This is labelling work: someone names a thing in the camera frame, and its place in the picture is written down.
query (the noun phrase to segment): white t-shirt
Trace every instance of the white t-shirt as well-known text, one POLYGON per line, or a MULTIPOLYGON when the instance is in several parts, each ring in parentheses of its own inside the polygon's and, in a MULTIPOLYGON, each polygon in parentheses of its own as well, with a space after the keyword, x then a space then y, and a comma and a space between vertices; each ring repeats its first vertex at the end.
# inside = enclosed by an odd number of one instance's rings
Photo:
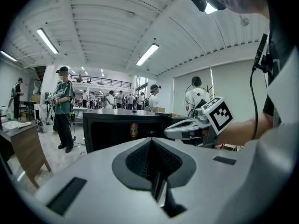
POLYGON ((184 106, 185 107, 189 106, 188 113, 195 106, 195 104, 201 101, 201 99, 204 99, 206 102, 210 101, 209 93, 202 88, 194 88, 193 90, 188 91, 186 93, 186 99, 184 99, 184 106))
POLYGON ((151 111, 153 111, 154 108, 159 107, 159 100, 155 95, 150 94, 148 100, 149 100, 149 109, 151 111))
POLYGON ((142 102, 144 101, 144 96, 143 95, 140 95, 139 97, 138 97, 138 104, 139 105, 142 105, 142 102))
POLYGON ((109 100, 109 102, 106 101, 106 107, 105 108, 112 109, 113 108, 112 105, 114 104, 114 97, 112 95, 108 95, 106 97, 106 99, 109 100))
POLYGON ((88 100, 87 99, 87 93, 83 93, 83 100, 88 100))
POLYGON ((128 104, 132 104, 133 103, 133 96, 128 96, 128 104))

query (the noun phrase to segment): tiled floor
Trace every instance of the tiled floor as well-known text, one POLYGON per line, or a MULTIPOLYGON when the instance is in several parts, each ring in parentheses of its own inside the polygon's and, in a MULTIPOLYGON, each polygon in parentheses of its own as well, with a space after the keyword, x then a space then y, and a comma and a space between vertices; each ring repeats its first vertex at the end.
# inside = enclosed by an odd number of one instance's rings
MULTIPOLYGON (((40 169, 39 174, 35 177, 36 182, 41 187, 56 173, 60 172, 64 168, 73 164, 76 160, 86 154, 86 147, 84 145, 84 135, 82 125, 76 125, 76 143, 74 148, 68 154, 64 150, 59 150, 57 147, 60 144, 59 136, 53 131, 53 125, 45 126, 48 129, 47 133, 39 133, 39 139, 43 148, 43 152, 48 160, 52 171, 49 172, 45 165, 40 169)), ((71 133, 74 137, 74 128, 71 127, 71 133)), ((27 176, 24 174, 23 169, 20 166, 17 158, 13 156, 8 164, 13 172, 12 180, 21 189, 28 191, 31 194, 36 192, 35 186, 30 182, 27 176)))

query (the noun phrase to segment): ceiling light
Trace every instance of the ceiling light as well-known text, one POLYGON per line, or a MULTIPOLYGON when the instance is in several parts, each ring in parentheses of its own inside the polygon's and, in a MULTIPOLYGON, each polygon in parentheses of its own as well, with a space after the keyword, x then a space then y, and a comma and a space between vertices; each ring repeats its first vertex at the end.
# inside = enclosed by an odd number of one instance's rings
POLYGON ((55 48, 53 43, 50 41, 50 39, 46 35, 45 31, 42 28, 40 28, 37 30, 37 33, 41 36, 43 41, 48 45, 48 47, 53 51, 53 53, 58 54, 58 50, 55 48))
POLYGON ((144 53, 144 55, 139 59, 136 65, 141 66, 156 50, 158 50, 159 46, 157 44, 152 44, 150 48, 144 53))
POLYGON ((10 56, 9 54, 5 53, 3 50, 0 51, 1 54, 5 55, 7 58, 11 59, 12 61, 16 62, 17 60, 14 59, 12 56, 10 56))
POLYGON ((206 9, 205 9, 205 12, 206 14, 211 14, 213 12, 216 12, 218 11, 216 8, 212 7, 210 4, 206 4, 206 9))

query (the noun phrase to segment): black cable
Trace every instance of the black cable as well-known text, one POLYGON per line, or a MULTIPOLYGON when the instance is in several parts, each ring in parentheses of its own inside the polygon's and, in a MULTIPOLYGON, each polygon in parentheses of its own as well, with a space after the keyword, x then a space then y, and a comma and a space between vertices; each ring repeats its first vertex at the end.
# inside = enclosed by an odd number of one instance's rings
POLYGON ((251 137, 252 140, 254 140, 255 137, 256 137, 257 123, 258 123, 258 113, 257 113, 256 98, 254 96, 253 86, 252 86, 253 72, 254 72, 254 69, 252 69, 251 76, 250 76, 250 81, 249 81, 250 89, 251 89, 251 94, 252 94, 252 98, 253 98, 253 104, 254 104, 255 118, 256 118, 255 124, 254 124, 254 131, 253 131, 253 134, 252 134, 252 137, 251 137))

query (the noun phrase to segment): ceiling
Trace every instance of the ceiling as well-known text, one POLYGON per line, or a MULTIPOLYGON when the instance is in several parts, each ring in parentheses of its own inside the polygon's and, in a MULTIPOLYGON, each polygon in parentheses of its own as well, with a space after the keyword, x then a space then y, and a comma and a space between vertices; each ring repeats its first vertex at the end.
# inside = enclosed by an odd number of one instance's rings
POLYGON ((1 49, 21 67, 59 63, 153 78, 202 56, 259 42, 268 33, 261 15, 242 17, 248 26, 228 10, 202 13, 190 0, 31 0, 1 49), (58 54, 44 44, 39 28, 58 54), (136 66, 152 43, 160 48, 136 66))

